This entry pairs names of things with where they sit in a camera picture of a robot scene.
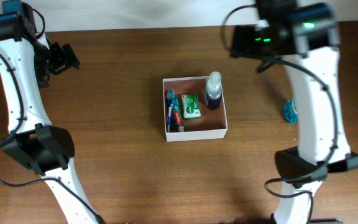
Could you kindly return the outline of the blue mouthwash bottle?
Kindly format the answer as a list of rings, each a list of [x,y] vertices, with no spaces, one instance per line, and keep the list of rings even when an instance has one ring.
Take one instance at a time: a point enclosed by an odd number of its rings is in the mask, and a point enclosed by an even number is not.
[[[283,116],[285,121],[290,124],[295,124],[298,122],[298,109],[296,107],[296,98],[288,100],[283,108]]]

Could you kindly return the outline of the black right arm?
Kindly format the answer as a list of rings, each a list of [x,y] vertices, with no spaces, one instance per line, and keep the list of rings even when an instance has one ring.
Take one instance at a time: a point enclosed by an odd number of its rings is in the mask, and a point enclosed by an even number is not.
[[[275,153],[279,206],[272,223],[311,223],[314,195],[331,173],[358,168],[344,132],[338,87],[339,46],[336,17],[323,2],[256,1],[259,23],[236,26],[231,57],[261,61],[260,71],[283,65],[295,97],[299,143]]]

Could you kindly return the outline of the red green toothpaste tube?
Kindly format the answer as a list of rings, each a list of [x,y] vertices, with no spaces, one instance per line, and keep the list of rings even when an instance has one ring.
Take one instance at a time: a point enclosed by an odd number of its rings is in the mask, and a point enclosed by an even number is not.
[[[178,131],[179,132],[184,132],[185,127],[183,125],[183,121],[182,121],[182,118],[181,118],[180,105],[179,105],[179,100],[178,100],[177,96],[175,96],[174,99],[173,99],[172,115],[173,115],[173,120],[175,122],[175,125],[176,125]]]

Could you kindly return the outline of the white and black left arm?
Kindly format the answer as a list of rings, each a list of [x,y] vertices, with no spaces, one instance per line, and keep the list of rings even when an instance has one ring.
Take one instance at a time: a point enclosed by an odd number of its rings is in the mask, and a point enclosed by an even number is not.
[[[91,206],[75,170],[75,146],[70,133],[53,126],[44,108],[40,89],[50,75],[79,68],[70,44],[52,43],[37,30],[37,10],[21,0],[3,1],[0,14],[0,76],[9,113],[8,137],[0,149],[37,180],[0,184],[12,188],[46,183],[68,223],[104,223]]]

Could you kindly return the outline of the purple foam soap bottle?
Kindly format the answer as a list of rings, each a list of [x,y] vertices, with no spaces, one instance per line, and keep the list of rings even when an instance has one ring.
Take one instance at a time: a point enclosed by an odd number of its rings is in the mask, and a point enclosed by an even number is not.
[[[209,110],[216,110],[222,97],[222,76],[219,72],[212,72],[206,79],[204,102]]]

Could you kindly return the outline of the green soap bar pack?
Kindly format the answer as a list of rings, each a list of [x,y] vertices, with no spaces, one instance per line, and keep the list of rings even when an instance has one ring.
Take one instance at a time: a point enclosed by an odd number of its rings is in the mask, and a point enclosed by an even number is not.
[[[201,117],[197,94],[182,95],[181,100],[183,104],[183,117],[185,119],[198,119]]]

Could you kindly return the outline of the blue white toothbrush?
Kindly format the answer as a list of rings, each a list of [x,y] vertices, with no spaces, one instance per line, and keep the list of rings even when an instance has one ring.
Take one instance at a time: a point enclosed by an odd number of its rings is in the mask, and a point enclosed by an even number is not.
[[[167,118],[167,132],[170,132],[170,125],[172,123],[172,108],[174,105],[174,90],[167,91],[167,103],[168,103],[168,118]]]

